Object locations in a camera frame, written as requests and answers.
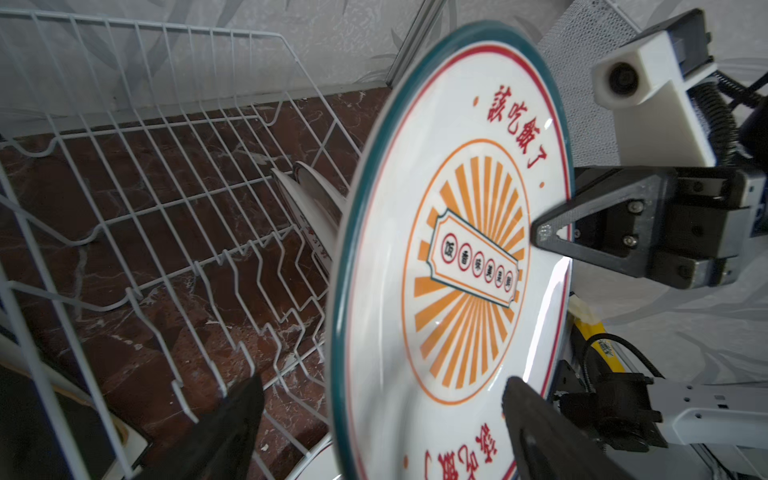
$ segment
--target sunburst design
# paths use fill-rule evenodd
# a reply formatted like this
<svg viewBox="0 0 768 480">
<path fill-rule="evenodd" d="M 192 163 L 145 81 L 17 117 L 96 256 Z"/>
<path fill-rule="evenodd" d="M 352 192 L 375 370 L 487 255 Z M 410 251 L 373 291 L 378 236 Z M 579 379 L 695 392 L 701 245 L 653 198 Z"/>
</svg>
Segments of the sunburst design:
<svg viewBox="0 0 768 480">
<path fill-rule="evenodd" d="M 418 218 L 425 222 L 422 238 L 413 238 L 412 245 L 420 262 L 426 262 L 431 238 L 426 234 L 445 209 L 466 220 L 478 232 L 497 246 L 506 250 L 518 261 L 518 278 L 523 278 L 522 261 L 526 258 L 527 222 L 524 202 L 521 201 L 519 180 L 508 158 L 500 161 L 493 156 L 471 156 L 456 159 L 452 174 L 435 176 L 432 185 L 439 200 L 422 204 Z M 422 217 L 422 212 L 429 214 Z M 457 290 L 453 286 L 433 280 L 429 275 L 413 279 L 412 298 L 430 296 L 432 301 L 412 315 L 415 322 L 415 338 L 421 360 L 429 366 L 429 374 L 447 389 L 464 389 L 474 386 L 489 371 L 495 370 L 500 356 L 506 350 L 515 327 L 519 311 L 520 291 L 515 292 L 509 308 L 481 297 Z M 525 288 L 525 282 L 518 284 Z"/>
</svg>

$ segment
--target yellow object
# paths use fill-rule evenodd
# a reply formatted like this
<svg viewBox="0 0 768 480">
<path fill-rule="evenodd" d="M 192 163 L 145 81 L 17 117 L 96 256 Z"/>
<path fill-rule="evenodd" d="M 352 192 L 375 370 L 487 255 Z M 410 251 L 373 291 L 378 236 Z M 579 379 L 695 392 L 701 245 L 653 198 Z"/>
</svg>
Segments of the yellow object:
<svg viewBox="0 0 768 480">
<path fill-rule="evenodd" d="M 568 299 L 568 312 L 574 316 L 574 325 L 579 329 L 584 339 L 588 339 L 598 333 L 605 333 L 603 323 L 592 313 L 589 305 L 579 297 L 575 295 L 570 296 Z M 603 360 L 611 367 L 612 372 L 626 372 L 610 340 L 598 340 L 592 344 L 592 348 L 598 351 Z"/>
</svg>

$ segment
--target orange circle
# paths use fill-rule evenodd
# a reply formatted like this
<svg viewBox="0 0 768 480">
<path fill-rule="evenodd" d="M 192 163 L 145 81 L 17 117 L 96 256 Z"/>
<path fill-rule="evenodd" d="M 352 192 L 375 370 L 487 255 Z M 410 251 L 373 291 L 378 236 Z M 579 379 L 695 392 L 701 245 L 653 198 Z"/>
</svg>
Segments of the orange circle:
<svg viewBox="0 0 768 480">
<path fill-rule="evenodd" d="M 465 144 L 461 145 L 460 147 L 456 148 L 448 156 L 448 158 L 446 158 L 445 161 L 443 161 L 442 165 L 440 165 L 440 168 L 437 170 L 437 172 L 435 172 L 435 175 L 432 177 L 432 180 L 429 182 L 429 185 L 426 188 L 426 191 L 425 191 L 426 193 L 422 197 L 422 201 L 419 203 L 419 208 L 416 210 L 416 216 L 415 216 L 415 219 L 413 220 L 413 226 L 411 227 L 411 234 L 410 234 L 410 236 L 408 238 L 408 246 L 406 247 L 406 261 L 403 264 L 403 269 L 402 269 L 403 289 L 402 289 L 402 293 L 400 294 L 400 308 L 401 308 L 401 311 L 400 311 L 400 321 L 402 323 L 402 337 L 403 337 L 403 340 L 405 341 L 405 344 L 406 344 L 406 356 L 408 357 L 408 363 L 411 366 L 411 370 L 413 371 L 413 375 L 414 375 L 414 377 L 416 377 L 416 381 L 419 382 L 419 386 L 421 387 L 422 391 L 424 393 L 426 393 L 427 396 L 430 399 L 434 400 L 435 402 L 441 403 L 443 405 L 451 405 L 451 406 L 453 406 L 453 405 L 461 405 L 462 403 L 467 402 L 467 401 L 471 400 L 472 398 L 474 398 L 475 395 L 477 395 L 481 390 L 483 390 L 483 388 L 488 383 L 488 381 L 490 381 L 494 377 L 494 375 L 496 374 L 496 371 L 498 370 L 498 368 L 504 362 L 504 357 L 507 355 L 507 351 L 509 350 L 509 346 L 512 344 L 512 338 L 515 336 L 515 331 L 518 329 L 518 325 L 520 324 L 520 315 L 519 315 L 519 313 L 522 311 L 523 303 L 525 302 L 525 293 L 528 291 L 528 288 L 525 288 L 523 290 L 523 295 L 522 295 L 522 298 L 520 299 L 520 308 L 518 309 L 517 322 L 515 322 L 515 327 L 512 329 L 512 332 L 511 332 L 511 334 L 509 336 L 509 342 L 507 343 L 507 346 L 505 347 L 504 352 L 502 353 L 501 358 L 499 359 L 498 363 L 496 364 L 496 367 L 494 367 L 493 371 L 488 376 L 488 378 L 482 383 L 482 385 L 480 385 L 470 396 L 467 396 L 467 397 L 465 397 L 464 399 L 461 399 L 461 400 L 448 401 L 448 400 L 439 399 L 435 395 L 433 395 L 429 391 L 429 389 L 426 388 L 426 386 L 424 385 L 424 382 L 422 382 L 421 377 L 419 377 L 419 374 L 416 372 L 416 367 L 413 365 L 413 358 L 411 357 L 411 349 L 410 349 L 410 346 L 408 344 L 408 336 L 406 335 L 406 298 L 405 298 L 406 289 L 405 289 L 405 284 L 406 284 L 406 272 L 408 271 L 408 258 L 409 258 L 409 255 L 407 253 L 411 251 L 411 244 L 413 242 L 413 234 L 414 234 L 415 229 L 416 229 L 416 224 L 419 221 L 419 213 L 422 211 L 422 208 L 424 207 L 424 201 L 427 198 L 427 194 L 429 193 L 429 191 L 432 190 L 432 185 L 435 183 L 435 180 L 437 180 L 437 177 L 440 175 L 440 172 L 442 172 L 442 169 L 445 168 L 445 166 L 451 161 L 451 159 L 459 151 L 463 150 L 465 147 L 467 147 L 469 145 L 477 144 L 477 143 L 486 143 L 486 144 L 494 145 L 499 150 L 504 152 L 504 154 L 507 156 L 509 161 L 512 163 L 512 166 L 515 167 L 515 170 L 518 173 L 518 178 L 520 179 L 520 185 L 522 186 L 522 189 L 523 189 L 523 196 L 525 197 L 525 209 L 528 211 L 528 232 L 530 233 L 530 231 L 531 231 L 531 208 L 530 208 L 530 206 L 528 204 L 528 192 L 525 189 L 525 182 L 523 181 L 523 176 L 520 173 L 520 169 L 518 168 L 518 165 L 515 163 L 515 161 L 512 159 L 512 156 L 509 154 L 509 152 L 507 152 L 507 150 L 504 147 L 502 147 L 497 142 L 494 142 L 493 140 L 490 140 L 490 139 L 487 139 L 487 138 L 477 138 L 475 140 L 470 140 L 470 141 L 466 142 Z M 524 283 L 524 285 L 527 286 L 528 285 L 528 274 L 531 272 L 531 253 L 530 253 L 531 245 L 529 244 L 526 248 L 527 248 L 528 252 L 525 255 L 525 257 L 528 260 L 528 263 L 527 263 L 526 269 L 525 269 L 525 283 Z"/>
</svg>

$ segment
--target dish rack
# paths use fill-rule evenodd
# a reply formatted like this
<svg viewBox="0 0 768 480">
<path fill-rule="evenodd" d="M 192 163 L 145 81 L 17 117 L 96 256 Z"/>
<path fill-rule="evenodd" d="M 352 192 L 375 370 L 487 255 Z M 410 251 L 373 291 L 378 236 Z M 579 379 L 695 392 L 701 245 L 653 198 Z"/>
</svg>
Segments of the dish rack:
<svg viewBox="0 0 768 480">
<path fill-rule="evenodd" d="M 162 450 L 261 375 L 249 478 L 292 478 L 327 432 L 328 278 L 269 172 L 301 154 L 345 194 L 360 155 L 295 51 L 0 8 L 0 65 L 0 299 L 72 477 L 90 478 L 46 362 L 91 397 L 125 478 L 112 413 Z"/>
</svg>

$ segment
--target teal plate rim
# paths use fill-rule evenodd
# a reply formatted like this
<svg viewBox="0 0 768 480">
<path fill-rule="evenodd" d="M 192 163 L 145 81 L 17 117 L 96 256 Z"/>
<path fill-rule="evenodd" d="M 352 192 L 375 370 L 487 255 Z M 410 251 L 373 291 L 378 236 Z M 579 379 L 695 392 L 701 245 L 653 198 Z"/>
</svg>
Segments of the teal plate rim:
<svg viewBox="0 0 768 480">
<path fill-rule="evenodd" d="M 497 41 L 516 48 L 536 68 L 539 76 L 547 87 L 554 109 L 558 114 L 561 134 L 568 157 L 568 192 L 570 197 L 573 185 L 573 162 L 571 159 L 571 142 L 568 136 L 565 111 L 562 100 L 544 59 L 536 47 L 513 27 L 496 21 L 475 22 L 465 25 L 443 38 L 432 50 L 425 55 L 415 67 L 412 67 L 400 86 L 392 93 L 387 102 L 388 107 L 380 114 L 378 130 L 373 131 L 372 137 L 366 142 L 366 149 L 361 157 L 361 164 L 356 173 L 356 182 L 349 196 L 349 209 L 343 226 L 337 254 L 338 260 L 331 277 L 333 295 L 329 305 L 331 325 L 330 355 L 328 359 L 327 389 L 331 407 L 331 429 L 334 434 L 337 458 L 340 460 L 343 478 L 345 480 L 360 480 L 357 475 L 354 445 L 349 435 L 349 420 L 347 417 L 346 401 L 346 307 L 349 300 L 349 288 L 354 272 L 354 261 L 360 240 L 367 207 L 371 201 L 371 186 L 376 181 L 392 136 L 397 131 L 400 121 L 408 111 L 414 97 L 422 86 L 438 70 L 443 62 L 459 50 L 474 43 Z M 555 345 L 557 351 L 561 345 Z M 505 478 L 509 478 L 513 468 L 510 468 Z"/>
</svg>

